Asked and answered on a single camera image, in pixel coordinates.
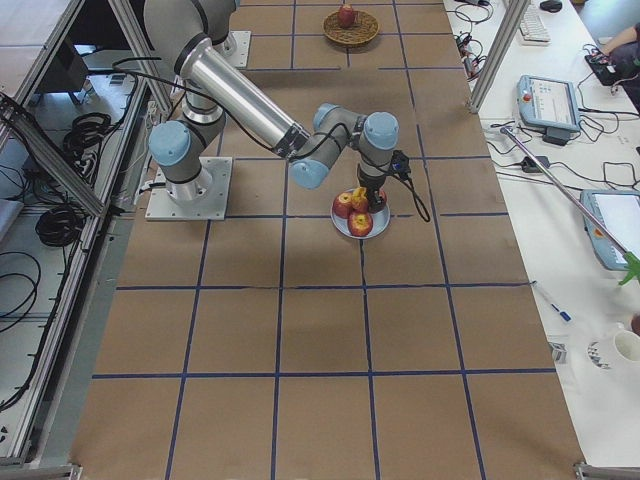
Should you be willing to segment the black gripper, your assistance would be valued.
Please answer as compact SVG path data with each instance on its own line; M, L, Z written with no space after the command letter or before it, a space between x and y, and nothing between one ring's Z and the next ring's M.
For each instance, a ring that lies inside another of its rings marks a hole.
M366 190L369 212L380 212L383 210L383 190L386 181L386 174L370 174L359 164L357 166L357 178L359 186Z

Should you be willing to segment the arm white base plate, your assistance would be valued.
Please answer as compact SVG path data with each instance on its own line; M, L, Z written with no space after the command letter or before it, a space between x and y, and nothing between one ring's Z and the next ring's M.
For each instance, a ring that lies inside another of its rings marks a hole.
M193 181L176 184L158 170L145 217L150 221L223 221L232 177L231 157L201 157L201 171Z
M251 31L230 31L227 38L218 46L218 51L235 68L247 67L251 44Z

